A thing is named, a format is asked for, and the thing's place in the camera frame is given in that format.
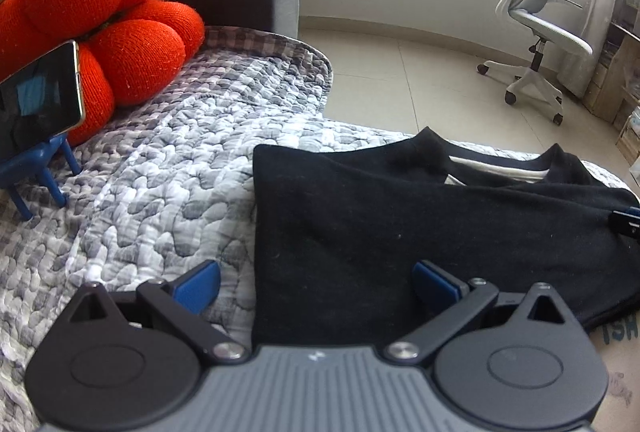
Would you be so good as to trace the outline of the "cream black raglan sweatshirt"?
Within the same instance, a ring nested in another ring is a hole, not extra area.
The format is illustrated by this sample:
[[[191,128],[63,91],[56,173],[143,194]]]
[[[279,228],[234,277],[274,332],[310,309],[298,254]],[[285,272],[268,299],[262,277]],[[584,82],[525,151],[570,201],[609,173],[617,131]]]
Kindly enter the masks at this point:
[[[508,291],[549,282],[589,329],[639,306],[638,245],[606,225],[638,199],[559,147],[518,161],[423,131],[351,152],[260,145],[253,166],[258,344],[399,337],[423,314],[421,259]]]

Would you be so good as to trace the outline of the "grey checked quilted bedcover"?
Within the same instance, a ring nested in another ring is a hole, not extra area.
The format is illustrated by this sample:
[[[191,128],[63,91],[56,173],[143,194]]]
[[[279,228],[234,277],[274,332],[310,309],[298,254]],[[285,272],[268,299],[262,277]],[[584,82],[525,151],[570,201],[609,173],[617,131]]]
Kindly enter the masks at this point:
[[[1,426],[38,419],[23,377],[37,344],[81,282],[128,290],[206,259],[222,273],[206,319],[248,342],[255,317],[257,145],[349,151],[396,143],[382,129],[330,121],[330,64],[299,40],[213,28],[203,50],[160,95],[119,115],[77,148],[78,175],[51,166],[67,198],[26,184],[22,221],[1,202]]]

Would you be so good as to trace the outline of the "wooden desk shelf unit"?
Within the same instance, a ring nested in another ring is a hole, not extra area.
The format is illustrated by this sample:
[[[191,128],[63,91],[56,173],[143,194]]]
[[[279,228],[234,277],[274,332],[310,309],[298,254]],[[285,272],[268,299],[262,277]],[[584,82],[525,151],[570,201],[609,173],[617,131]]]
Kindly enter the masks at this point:
[[[616,132],[615,146],[629,164],[639,156],[639,135],[628,119],[639,106],[639,94],[627,80],[639,76],[639,0],[617,0],[600,58],[582,104]]]

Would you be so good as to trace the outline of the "right grey curtain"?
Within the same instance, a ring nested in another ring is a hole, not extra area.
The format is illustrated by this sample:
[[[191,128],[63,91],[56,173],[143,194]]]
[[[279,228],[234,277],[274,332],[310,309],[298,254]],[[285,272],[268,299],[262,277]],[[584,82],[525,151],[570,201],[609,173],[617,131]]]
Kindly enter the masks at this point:
[[[596,71],[611,22],[620,12],[623,0],[587,0],[586,13],[582,20],[579,37],[591,47],[590,56],[568,54],[562,61],[556,78],[576,98],[587,92],[590,80]]]

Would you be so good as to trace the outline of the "blue stool phone stand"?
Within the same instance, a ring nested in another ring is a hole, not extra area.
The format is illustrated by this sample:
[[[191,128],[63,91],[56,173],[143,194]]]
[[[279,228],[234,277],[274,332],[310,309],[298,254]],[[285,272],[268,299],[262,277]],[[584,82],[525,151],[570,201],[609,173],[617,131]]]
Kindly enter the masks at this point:
[[[49,190],[51,197],[59,207],[66,206],[66,198],[49,170],[50,161],[59,151],[64,155],[72,173],[78,175],[81,172],[81,167],[75,158],[66,134],[54,136],[45,143],[35,145],[32,149],[1,163],[1,188],[9,192],[18,213],[25,221],[32,218],[32,212],[17,192],[16,184],[27,177],[37,178],[40,184]]]

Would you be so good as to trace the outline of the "smartphone playing video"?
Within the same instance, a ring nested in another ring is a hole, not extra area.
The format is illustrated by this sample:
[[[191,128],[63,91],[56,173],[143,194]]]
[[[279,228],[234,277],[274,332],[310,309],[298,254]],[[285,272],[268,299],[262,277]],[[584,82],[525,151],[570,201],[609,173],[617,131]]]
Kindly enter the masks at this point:
[[[73,40],[46,52],[1,83],[2,160],[66,134],[83,121],[79,47]]]

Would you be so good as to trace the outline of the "white grey office chair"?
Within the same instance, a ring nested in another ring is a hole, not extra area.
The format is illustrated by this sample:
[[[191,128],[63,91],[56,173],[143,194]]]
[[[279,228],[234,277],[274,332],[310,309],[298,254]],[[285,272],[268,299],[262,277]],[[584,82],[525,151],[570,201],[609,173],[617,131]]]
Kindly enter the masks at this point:
[[[533,59],[528,66],[512,66],[512,64],[487,60],[479,64],[476,71],[480,75],[498,71],[514,78],[514,82],[504,92],[504,101],[509,106],[513,106],[518,101],[518,92],[523,88],[528,85],[535,86],[544,101],[553,108],[552,122],[555,125],[561,125],[564,120],[563,94],[540,73],[544,48],[551,43],[567,54],[582,58],[590,57],[592,48],[579,36],[539,17],[539,13],[548,2],[565,2],[570,6],[579,6],[572,0],[499,0],[496,6],[497,17],[528,28],[536,37],[536,43],[528,48],[528,51],[533,54]]]

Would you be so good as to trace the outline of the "red flower plush cushion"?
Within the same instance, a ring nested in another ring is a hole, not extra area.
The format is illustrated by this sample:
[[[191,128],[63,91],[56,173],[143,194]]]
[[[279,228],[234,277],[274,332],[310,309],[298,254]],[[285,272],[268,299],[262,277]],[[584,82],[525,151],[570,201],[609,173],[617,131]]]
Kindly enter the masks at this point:
[[[2,0],[1,75],[68,40],[79,46],[86,117],[68,140],[96,135],[115,109],[161,92],[204,42],[201,16],[167,0]]]

